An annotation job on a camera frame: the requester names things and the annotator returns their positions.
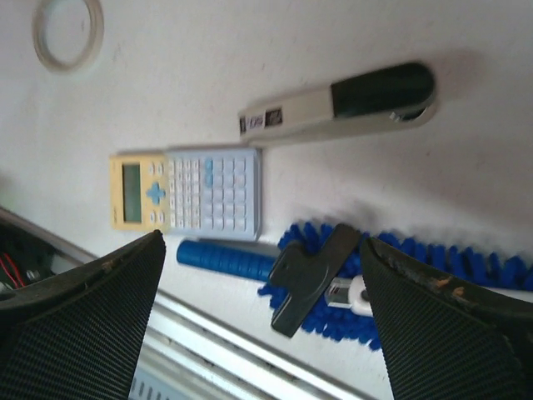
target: black mesh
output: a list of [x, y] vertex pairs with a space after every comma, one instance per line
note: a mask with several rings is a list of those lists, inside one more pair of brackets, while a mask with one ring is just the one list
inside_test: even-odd
[[0, 398], [127, 398], [165, 257], [152, 235], [93, 286], [11, 330]]
[[493, 326], [377, 258], [362, 265], [396, 399], [526, 396], [521, 364]]

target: white table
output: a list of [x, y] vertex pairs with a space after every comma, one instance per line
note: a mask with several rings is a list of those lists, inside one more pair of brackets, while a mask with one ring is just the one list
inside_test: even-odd
[[[57, 235], [100, 255], [134, 239], [109, 225], [111, 153], [234, 143], [249, 102], [421, 59], [436, 71], [440, 101], [424, 127], [265, 151], [261, 240], [275, 242], [293, 221], [330, 218], [531, 255], [529, 1], [102, 0], [100, 58], [71, 77], [35, 57], [36, 3], [0, 4], [0, 204]], [[275, 334], [257, 283], [178, 266], [181, 238], [166, 240], [162, 289], [391, 397], [380, 352]]]

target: electronic device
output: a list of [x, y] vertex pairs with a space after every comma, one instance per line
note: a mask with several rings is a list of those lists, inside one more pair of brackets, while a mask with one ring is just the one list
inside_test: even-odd
[[116, 229], [257, 240], [261, 163], [255, 148], [188, 148], [110, 157]]

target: masking tape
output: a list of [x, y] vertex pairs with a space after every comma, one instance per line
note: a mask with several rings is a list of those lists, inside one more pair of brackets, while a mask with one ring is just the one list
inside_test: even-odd
[[103, 12], [99, 0], [82, 0], [89, 11], [91, 28], [89, 39], [81, 54], [73, 62], [62, 62], [55, 58], [46, 43], [47, 15], [57, 0], [42, 0], [33, 15], [33, 46], [39, 61], [54, 73], [73, 73], [91, 65], [100, 53], [103, 40]]

